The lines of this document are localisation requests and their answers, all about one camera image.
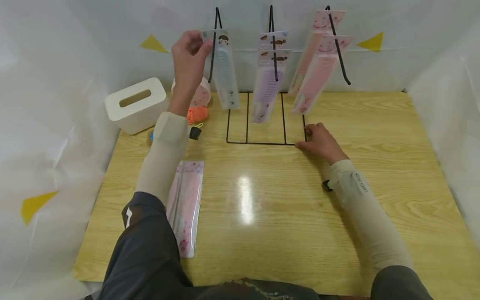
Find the pink clock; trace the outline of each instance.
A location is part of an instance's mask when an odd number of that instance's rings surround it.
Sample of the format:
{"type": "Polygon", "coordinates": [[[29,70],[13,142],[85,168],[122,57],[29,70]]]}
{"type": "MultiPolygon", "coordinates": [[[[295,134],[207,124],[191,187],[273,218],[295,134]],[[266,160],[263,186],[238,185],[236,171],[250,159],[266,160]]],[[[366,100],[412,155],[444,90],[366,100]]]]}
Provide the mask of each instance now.
{"type": "MultiPolygon", "coordinates": [[[[172,93],[173,93],[173,88],[175,87],[175,79],[173,80],[172,84],[172,93]]],[[[197,106],[207,106],[208,102],[210,102],[211,94],[210,94],[210,84],[208,83],[208,80],[203,77],[202,82],[200,85],[197,87],[197,90],[195,91],[195,95],[193,95],[192,101],[190,103],[190,107],[194,108],[197,106]]]]}

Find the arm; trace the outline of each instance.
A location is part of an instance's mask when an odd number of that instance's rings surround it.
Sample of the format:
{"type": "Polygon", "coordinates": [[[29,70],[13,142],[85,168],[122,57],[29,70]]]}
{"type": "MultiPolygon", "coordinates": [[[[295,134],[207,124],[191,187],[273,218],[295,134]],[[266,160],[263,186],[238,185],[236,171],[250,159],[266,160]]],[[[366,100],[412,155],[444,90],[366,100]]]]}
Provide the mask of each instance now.
{"type": "Polygon", "coordinates": [[[122,211],[124,232],[108,264],[99,299],[179,299],[191,287],[180,265],[177,241],[165,214],[170,187],[188,143],[185,116],[200,84],[210,43],[186,32],[172,47],[177,87],[158,118],[132,200],[122,211]]]}
{"type": "Polygon", "coordinates": [[[355,169],[323,124],[309,124],[305,130],[311,140],[295,146],[325,158],[330,164],[332,176],[328,185],[350,216],[377,272],[372,299],[431,299],[413,271],[405,243],[375,199],[364,175],[355,169]]]}
{"type": "Polygon", "coordinates": [[[146,192],[166,206],[168,193],[188,144],[188,107],[202,81],[211,43],[203,44],[200,32],[187,31],[172,47],[175,93],[168,111],[158,118],[150,152],[142,164],[136,192],[146,192]]]}

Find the orange yarn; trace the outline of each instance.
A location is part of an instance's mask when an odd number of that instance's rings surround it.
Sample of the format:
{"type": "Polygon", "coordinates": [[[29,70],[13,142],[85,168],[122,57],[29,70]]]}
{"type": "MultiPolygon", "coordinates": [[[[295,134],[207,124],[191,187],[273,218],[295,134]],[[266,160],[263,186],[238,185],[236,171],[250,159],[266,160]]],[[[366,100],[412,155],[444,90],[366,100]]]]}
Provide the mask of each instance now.
{"type": "Polygon", "coordinates": [[[208,110],[206,107],[197,106],[189,108],[187,113],[187,121],[189,125],[201,122],[208,117],[208,110]]]}

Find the hand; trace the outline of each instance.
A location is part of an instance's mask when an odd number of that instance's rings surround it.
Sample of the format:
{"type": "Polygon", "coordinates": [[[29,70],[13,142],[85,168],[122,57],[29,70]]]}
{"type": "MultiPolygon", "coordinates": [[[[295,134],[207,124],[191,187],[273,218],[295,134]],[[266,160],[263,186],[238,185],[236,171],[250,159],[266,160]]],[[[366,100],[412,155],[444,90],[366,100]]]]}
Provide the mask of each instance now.
{"type": "Polygon", "coordinates": [[[204,75],[205,59],[212,48],[212,41],[204,43],[200,31],[185,31],[172,46],[175,69],[175,91],[169,111],[186,116],[188,106],[204,75]]]}
{"type": "Polygon", "coordinates": [[[295,147],[298,149],[317,154],[326,159],[330,165],[348,159],[348,156],[322,123],[308,124],[305,126],[305,131],[307,135],[311,136],[311,139],[308,142],[296,142],[295,147]]]}

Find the beige arm sleeve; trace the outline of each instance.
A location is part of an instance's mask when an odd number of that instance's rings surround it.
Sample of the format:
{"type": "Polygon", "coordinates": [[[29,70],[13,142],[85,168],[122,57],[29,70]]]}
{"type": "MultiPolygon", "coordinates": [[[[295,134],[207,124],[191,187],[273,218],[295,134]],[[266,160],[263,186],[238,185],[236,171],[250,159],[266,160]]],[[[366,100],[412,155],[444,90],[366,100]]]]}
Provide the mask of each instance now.
{"type": "Polygon", "coordinates": [[[147,192],[167,206],[177,166],[188,145],[187,119],[163,112],[155,125],[152,146],[138,176],[136,192],[147,192]]]}
{"type": "Polygon", "coordinates": [[[337,196],[355,225],[376,271],[390,265],[413,269],[407,247],[382,209],[364,175],[349,159],[332,165],[328,185],[337,196]]]}

